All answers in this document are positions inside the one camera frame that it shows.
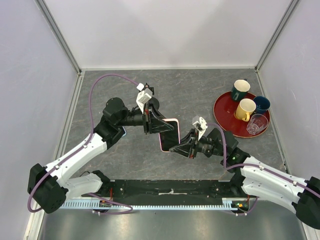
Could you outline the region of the black round phone stand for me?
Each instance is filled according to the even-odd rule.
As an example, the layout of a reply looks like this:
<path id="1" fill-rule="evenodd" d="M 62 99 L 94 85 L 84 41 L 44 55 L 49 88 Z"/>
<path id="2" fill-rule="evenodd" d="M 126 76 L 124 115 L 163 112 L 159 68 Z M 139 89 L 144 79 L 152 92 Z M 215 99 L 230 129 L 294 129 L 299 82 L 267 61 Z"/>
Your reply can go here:
<path id="1" fill-rule="evenodd" d="M 155 95 L 155 89 L 154 89 L 154 87 L 150 86 L 150 85 L 147 84 L 147 83 L 145 84 L 145 87 L 146 87 L 147 89 L 151 90 L 151 92 L 152 92 L 152 97 L 151 97 L 151 99 L 148 101 L 149 104 L 152 104 L 153 107 L 154 107 L 156 110 L 158 110 L 158 109 L 160 108 L 160 102 L 158 101 L 157 98 L 154 97 L 154 95 Z"/>

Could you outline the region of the pink phone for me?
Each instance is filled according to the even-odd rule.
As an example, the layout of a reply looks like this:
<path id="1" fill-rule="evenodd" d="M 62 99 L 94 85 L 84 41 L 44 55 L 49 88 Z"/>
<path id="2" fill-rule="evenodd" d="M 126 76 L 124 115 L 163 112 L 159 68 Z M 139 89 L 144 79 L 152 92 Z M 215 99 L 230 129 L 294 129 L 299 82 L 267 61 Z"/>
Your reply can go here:
<path id="1" fill-rule="evenodd" d="M 180 144 L 180 125 L 177 118 L 165 118 L 164 121 L 174 127 L 174 130 L 159 133 L 160 149 L 168 153 L 170 148 Z"/>

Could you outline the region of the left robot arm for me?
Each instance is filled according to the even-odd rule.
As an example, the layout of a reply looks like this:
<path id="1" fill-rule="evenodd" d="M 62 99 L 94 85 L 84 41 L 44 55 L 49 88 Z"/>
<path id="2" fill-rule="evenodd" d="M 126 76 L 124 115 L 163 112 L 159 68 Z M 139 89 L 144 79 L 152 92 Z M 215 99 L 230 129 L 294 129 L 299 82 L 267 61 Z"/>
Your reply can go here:
<path id="1" fill-rule="evenodd" d="M 109 150 L 125 134 L 126 126 L 142 126 L 146 134 L 173 131 L 175 127 L 158 112 L 157 99 L 151 98 L 142 109 L 128 110 L 119 97 L 106 102 L 97 126 L 76 147 L 57 160 L 42 166 L 35 164 L 29 172 L 27 192 L 39 209 L 51 214 L 70 198 L 95 193 L 99 197 L 110 191 L 109 179 L 100 171 L 71 179 L 82 166 Z"/>

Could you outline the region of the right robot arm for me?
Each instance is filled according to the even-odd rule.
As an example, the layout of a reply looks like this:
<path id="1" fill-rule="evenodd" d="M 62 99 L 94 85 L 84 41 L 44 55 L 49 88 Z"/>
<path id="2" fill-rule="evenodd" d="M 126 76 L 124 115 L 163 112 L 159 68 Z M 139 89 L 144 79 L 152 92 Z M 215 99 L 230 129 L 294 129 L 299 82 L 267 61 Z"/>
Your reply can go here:
<path id="1" fill-rule="evenodd" d="M 260 197 L 280 205 L 295 214 L 311 228 L 320 228 L 320 180 L 316 177 L 304 179 L 279 171 L 249 153 L 241 150 L 238 141 L 230 131 L 214 128 L 207 136 L 199 136 L 191 129 L 183 137 L 178 130 L 164 133 L 161 137 L 168 151 L 186 158 L 195 158 L 202 153 L 208 158 L 222 156 L 221 164 L 240 179 L 229 184 L 229 191 L 235 197 L 243 194 Z"/>

